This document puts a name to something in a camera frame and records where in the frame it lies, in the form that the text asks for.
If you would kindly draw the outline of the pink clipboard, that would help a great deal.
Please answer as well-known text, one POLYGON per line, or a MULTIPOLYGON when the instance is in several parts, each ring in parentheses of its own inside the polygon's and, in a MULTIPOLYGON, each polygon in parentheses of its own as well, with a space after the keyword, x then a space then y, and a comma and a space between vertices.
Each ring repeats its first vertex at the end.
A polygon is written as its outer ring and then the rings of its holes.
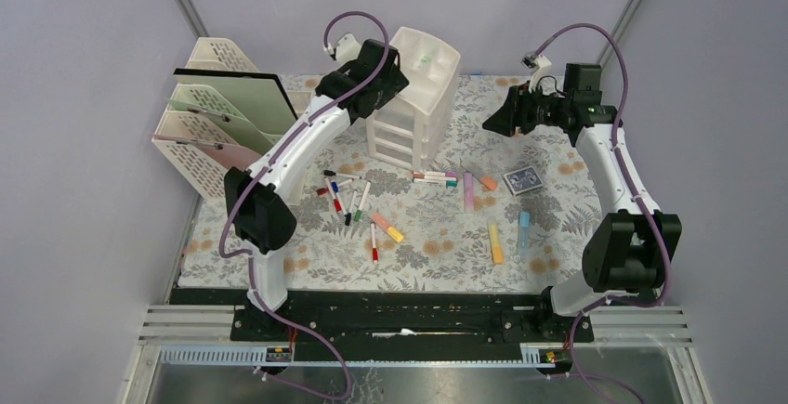
POLYGON ((152 137, 154 141, 175 144, 179 148, 195 148, 206 158, 226 169, 237 167, 244 170, 260 158, 259 153, 238 144, 164 135, 153 135, 152 137))

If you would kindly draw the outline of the white plastic drawer organizer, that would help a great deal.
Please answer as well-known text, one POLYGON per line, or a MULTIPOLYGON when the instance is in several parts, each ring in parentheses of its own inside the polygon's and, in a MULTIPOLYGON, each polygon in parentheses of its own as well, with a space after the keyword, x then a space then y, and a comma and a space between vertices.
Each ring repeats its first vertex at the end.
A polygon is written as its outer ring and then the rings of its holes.
POLYGON ((422 172, 432 164, 453 114, 461 54, 429 33, 401 27, 390 44, 409 81, 366 121, 368 154, 422 172))

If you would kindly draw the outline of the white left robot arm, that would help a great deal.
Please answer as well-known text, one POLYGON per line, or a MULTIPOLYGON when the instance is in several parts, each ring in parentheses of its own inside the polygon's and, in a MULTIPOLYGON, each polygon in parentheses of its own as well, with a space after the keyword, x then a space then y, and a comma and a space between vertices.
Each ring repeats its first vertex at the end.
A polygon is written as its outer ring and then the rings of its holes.
POLYGON ((249 302, 258 308, 253 328, 268 340, 285 334, 288 316, 282 248, 296 231, 296 217, 285 200, 295 182, 338 135, 366 119, 407 85, 398 49, 368 39, 355 58, 323 76, 307 110, 255 163, 230 169, 224 177, 226 228, 243 241, 240 254, 250 263, 249 302))

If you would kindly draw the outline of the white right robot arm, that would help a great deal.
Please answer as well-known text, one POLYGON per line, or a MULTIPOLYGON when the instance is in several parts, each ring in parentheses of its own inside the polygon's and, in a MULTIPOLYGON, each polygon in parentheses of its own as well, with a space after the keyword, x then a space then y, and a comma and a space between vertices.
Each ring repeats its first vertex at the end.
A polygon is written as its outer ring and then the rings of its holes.
POLYGON ((603 213, 579 273, 548 288, 545 308, 532 317, 536 334, 555 341, 570 328, 569 316, 612 301, 631 304, 640 293, 666 289, 682 225, 677 215, 662 211, 640 180, 618 111, 602 102, 600 66, 568 64, 563 88, 547 94, 541 82, 550 74, 550 61, 539 56, 525 65, 531 79, 508 89, 483 129, 505 137, 539 125, 560 129, 581 156, 603 213))

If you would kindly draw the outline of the white binder folder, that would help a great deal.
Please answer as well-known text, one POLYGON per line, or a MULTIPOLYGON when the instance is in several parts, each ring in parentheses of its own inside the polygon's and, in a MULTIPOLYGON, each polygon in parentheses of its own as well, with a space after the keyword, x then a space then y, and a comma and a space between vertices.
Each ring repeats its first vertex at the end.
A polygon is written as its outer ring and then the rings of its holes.
POLYGON ((261 131, 282 133, 296 121, 296 111, 277 74, 176 68, 173 75, 182 84, 214 87, 261 131))

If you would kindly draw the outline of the green clipboard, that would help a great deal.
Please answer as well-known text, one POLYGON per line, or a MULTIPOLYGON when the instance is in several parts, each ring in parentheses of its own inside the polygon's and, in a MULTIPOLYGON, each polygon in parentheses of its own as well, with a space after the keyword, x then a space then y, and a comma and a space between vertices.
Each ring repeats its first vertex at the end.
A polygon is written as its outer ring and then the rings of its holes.
POLYGON ((167 108, 181 114, 190 138, 238 144, 259 154, 282 139, 261 131, 210 85, 178 84, 167 108))

